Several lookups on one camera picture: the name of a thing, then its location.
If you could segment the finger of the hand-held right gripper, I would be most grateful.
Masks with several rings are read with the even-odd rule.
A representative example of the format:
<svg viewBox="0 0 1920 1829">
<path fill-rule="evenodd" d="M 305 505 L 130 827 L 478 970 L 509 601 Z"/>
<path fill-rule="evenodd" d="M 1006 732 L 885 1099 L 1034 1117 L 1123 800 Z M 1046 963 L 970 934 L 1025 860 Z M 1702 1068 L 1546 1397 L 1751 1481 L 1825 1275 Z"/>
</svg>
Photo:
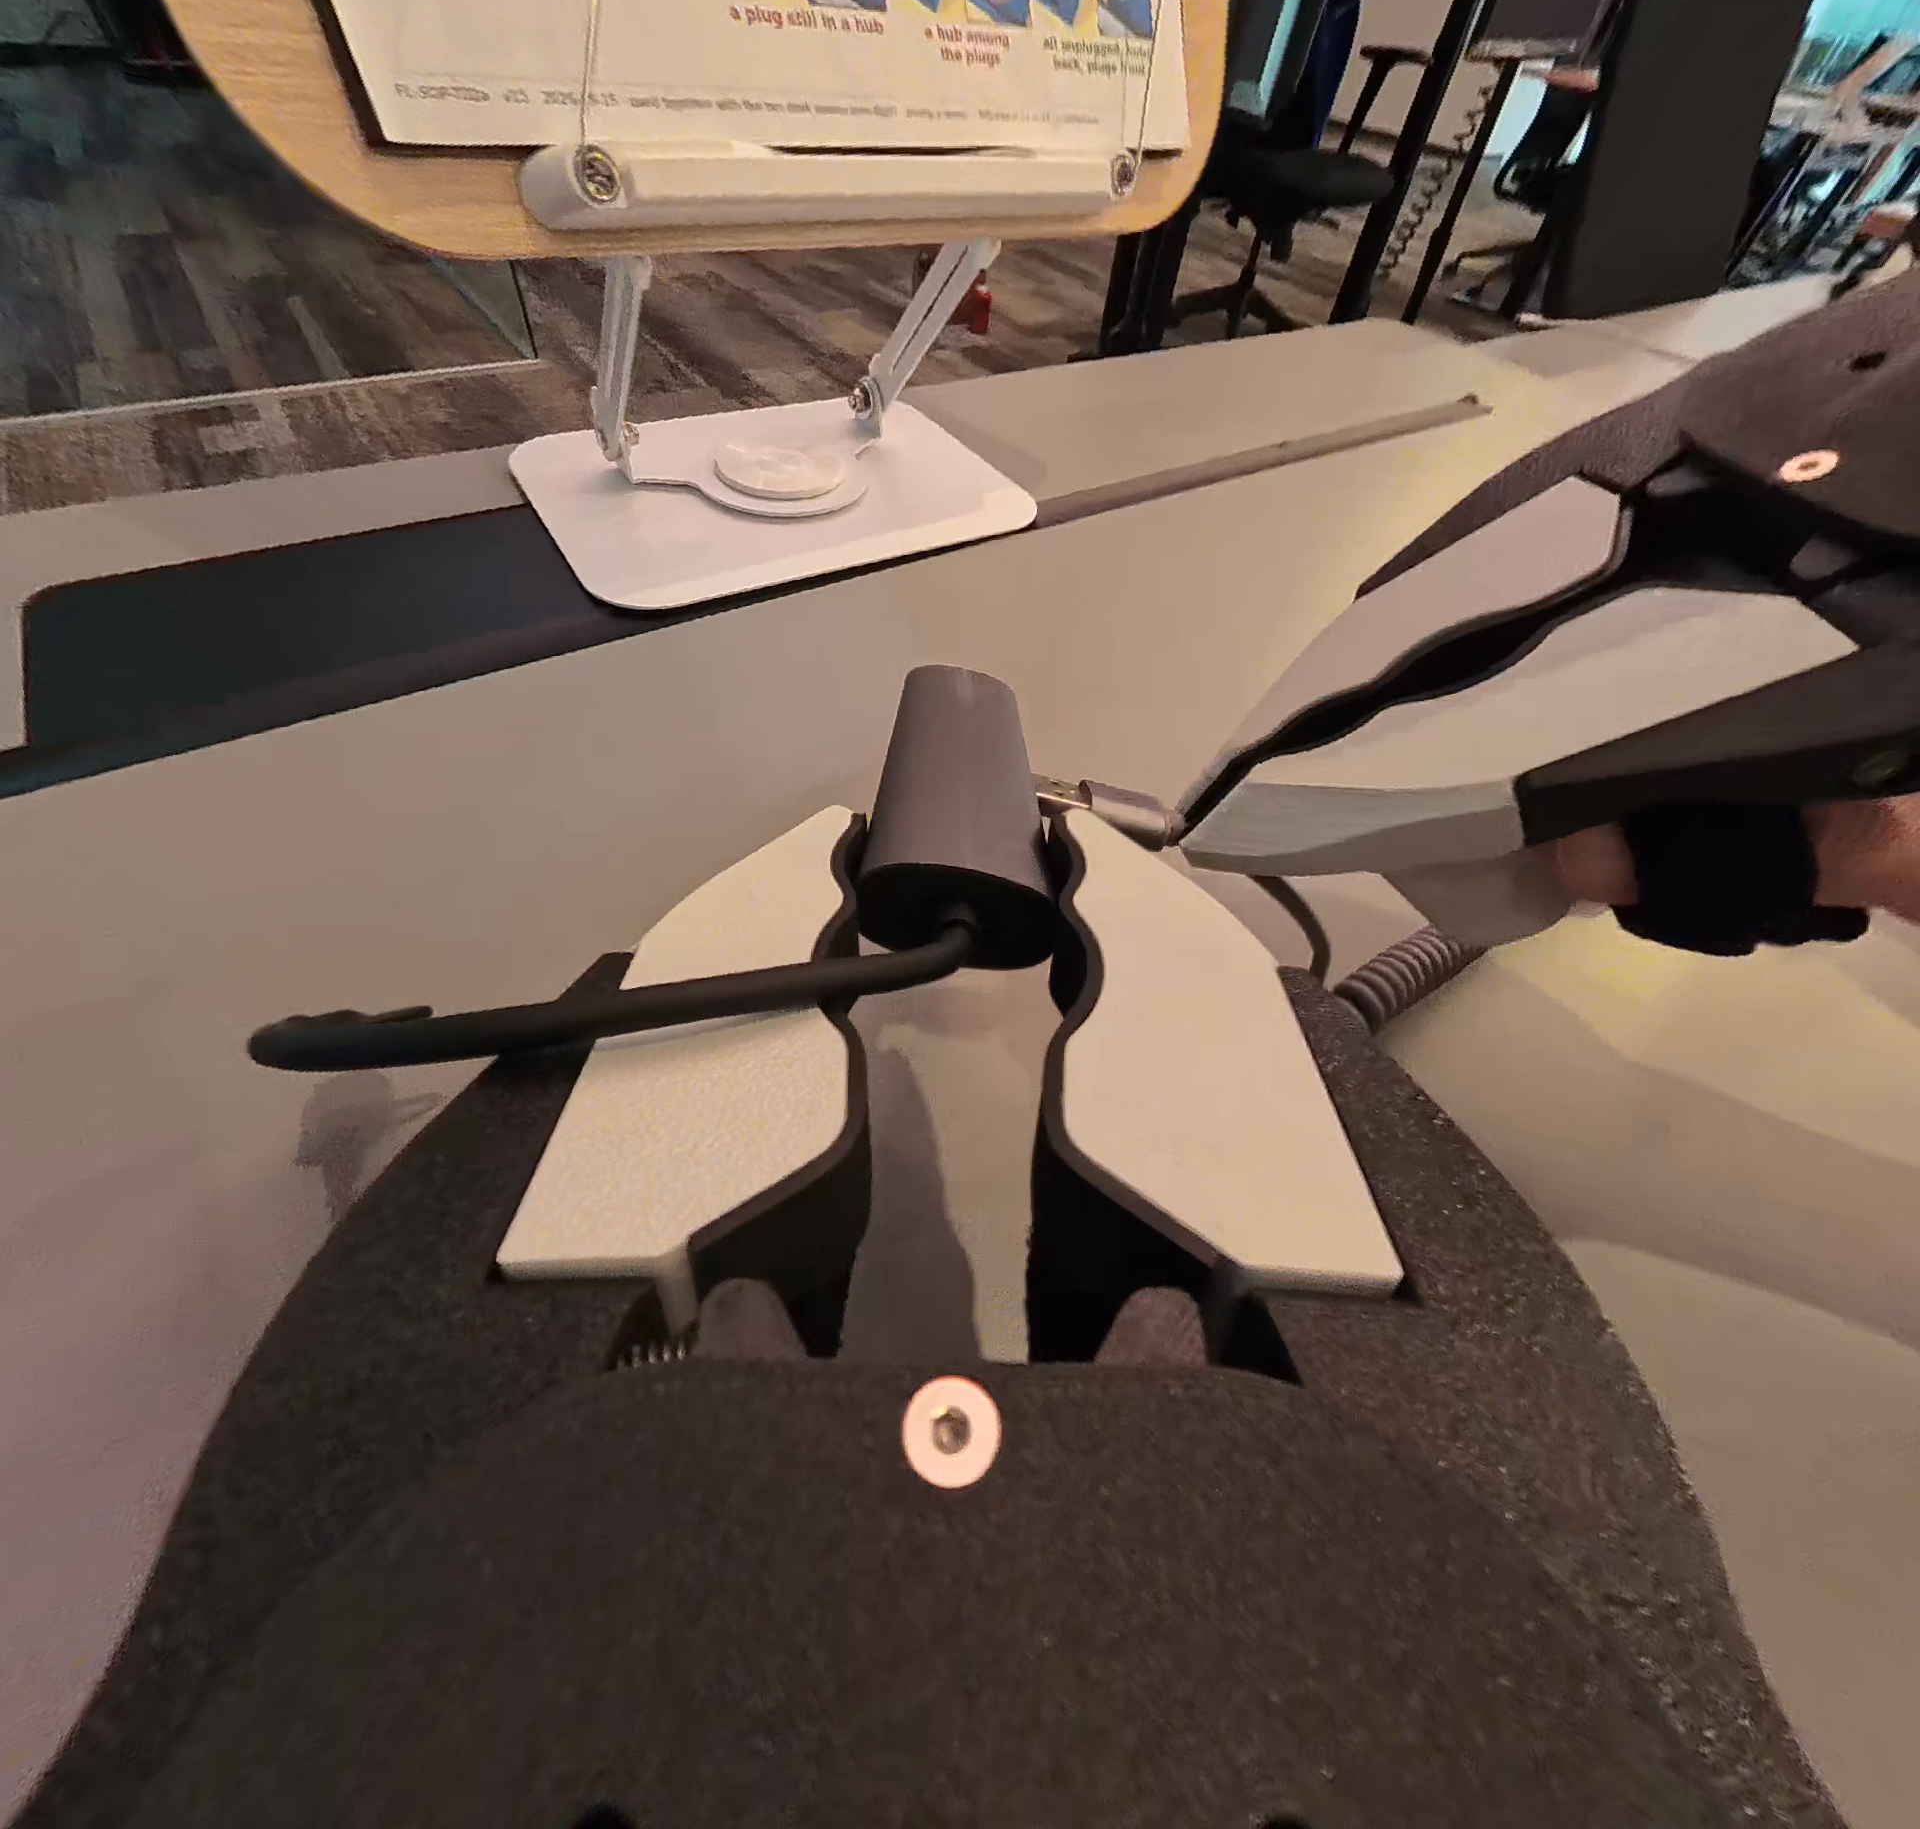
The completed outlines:
<svg viewBox="0 0 1920 1829">
<path fill-rule="evenodd" d="M 1477 687 L 1257 763 L 1181 848 L 1199 867 L 1279 878 L 1512 857 L 1523 851 L 1525 773 L 1855 651 L 1788 597 L 1627 592 Z"/>
<path fill-rule="evenodd" d="M 1358 595 L 1260 699 L 1213 765 L 1213 799 L 1270 773 L 1342 781 L 1438 706 L 1485 684 L 1615 570 L 1621 500 L 1566 478 Z"/>
</svg>

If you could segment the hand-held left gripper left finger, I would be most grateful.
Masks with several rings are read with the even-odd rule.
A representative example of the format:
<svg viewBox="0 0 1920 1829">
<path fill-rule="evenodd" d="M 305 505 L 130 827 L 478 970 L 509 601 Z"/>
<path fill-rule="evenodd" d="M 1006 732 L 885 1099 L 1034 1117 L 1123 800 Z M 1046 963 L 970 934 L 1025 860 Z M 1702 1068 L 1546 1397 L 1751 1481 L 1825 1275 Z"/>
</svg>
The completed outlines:
<svg viewBox="0 0 1920 1829">
<path fill-rule="evenodd" d="M 620 987 L 852 953 L 864 827 L 830 806 L 717 872 L 645 930 Z M 676 1025 L 594 1048 L 496 1268 L 643 1280 L 673 1332 L 714 1287 L 755 1280 L 799 1334 L 836 1337 L 871 1208 L 866 1061 L 843 1011 Z"/>
</svg>

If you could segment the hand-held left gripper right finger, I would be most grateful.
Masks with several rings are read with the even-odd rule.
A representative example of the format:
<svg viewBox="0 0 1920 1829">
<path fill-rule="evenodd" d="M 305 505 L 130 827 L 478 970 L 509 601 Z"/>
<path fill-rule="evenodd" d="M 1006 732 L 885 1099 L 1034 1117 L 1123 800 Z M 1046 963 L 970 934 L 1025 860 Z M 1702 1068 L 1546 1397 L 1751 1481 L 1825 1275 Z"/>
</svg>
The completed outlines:
<svg viewBox="0 0 1920 1829">
<path fill-rule="evenodd" d="M 1401 1256 L 1257 934 L 1089 809 L 1046 840 L 1061 916 L 1049 1155 L 1251 1288 L 1399 1291 Z"/>
</svg>

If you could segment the person's right hand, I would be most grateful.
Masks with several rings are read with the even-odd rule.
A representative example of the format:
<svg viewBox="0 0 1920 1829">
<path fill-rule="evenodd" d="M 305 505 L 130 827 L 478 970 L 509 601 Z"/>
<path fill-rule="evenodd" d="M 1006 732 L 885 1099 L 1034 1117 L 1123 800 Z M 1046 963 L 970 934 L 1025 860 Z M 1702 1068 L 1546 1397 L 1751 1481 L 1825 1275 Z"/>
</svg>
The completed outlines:
<svg viewBox="0 0 1920 1829">
<path fill-rule="evenodd" d="M 1640 940 L 1708 956 L 1860 940 L 1918 920 L 1918 799 L 1811 809 L 1688 800 L 1550 842 L 1576 901 Z"/>
</svg>

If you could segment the black mesh swivel chair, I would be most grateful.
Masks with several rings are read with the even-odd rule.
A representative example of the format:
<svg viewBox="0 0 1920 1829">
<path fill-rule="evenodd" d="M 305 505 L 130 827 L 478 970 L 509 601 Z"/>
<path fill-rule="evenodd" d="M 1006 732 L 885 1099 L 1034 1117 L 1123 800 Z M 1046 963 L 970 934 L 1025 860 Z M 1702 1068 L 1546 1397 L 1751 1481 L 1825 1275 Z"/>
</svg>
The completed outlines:
<svg viewBox="0 0 1920 1829">
<path fill-rule="evenodd" d="M 1367 64 L 1367 77 L 1334 148 L 1276 145 L 1273 130 L 1260 137 L 1240 132 L 1218 139 L 1199 202 L 1219 206 L 1231 227 L 1251 227 L 1254 241 L 1234 282 L 1172 298 L 1164 313 L 1166 327 L 1207 313 L 1221 315 L 1224 339 L 1236 339 L 1248 325 L 1257 325 L 1260 332 L 1305 327 L 1260 289 L 1260 261 L 1270 257 L 1286 264 L 1292 235 L 1309 219 L 1380 204 L 1390 192 L 1390 170 L 1356 154 L 1361 125 L 1395 70 L 1427 68 L 1433 59 L 1422 47 L 1385 44 L 1367 44 L 1358 55 Z"/>
</svg>

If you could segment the black framed cabinet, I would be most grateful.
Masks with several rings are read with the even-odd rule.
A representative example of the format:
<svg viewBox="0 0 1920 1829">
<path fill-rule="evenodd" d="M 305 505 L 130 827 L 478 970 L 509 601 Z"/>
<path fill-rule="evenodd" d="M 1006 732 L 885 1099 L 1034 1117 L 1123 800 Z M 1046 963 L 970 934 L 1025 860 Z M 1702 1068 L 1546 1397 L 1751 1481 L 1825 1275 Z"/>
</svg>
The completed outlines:
<svg viewBox="0 0 1920 1829">
<path fill-rule="evenodd" d="M 1221 139 L 1317 145 L 1358 37 L 1361 0 L 1228 0 Z"/>
</svg>

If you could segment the printed instruction sheet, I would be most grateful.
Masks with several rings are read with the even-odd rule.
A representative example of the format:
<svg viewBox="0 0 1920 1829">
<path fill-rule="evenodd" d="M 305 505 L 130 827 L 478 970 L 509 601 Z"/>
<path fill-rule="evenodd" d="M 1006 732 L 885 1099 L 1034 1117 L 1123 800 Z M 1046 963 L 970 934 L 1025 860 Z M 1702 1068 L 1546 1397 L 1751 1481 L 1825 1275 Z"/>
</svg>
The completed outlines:
<svg viewBox="0 0 1920 1829">
<path fill-rule="evenodd" d="M 384 145 L 1189 145 L 1181 0 L 317 0 Z"/>
</svg>

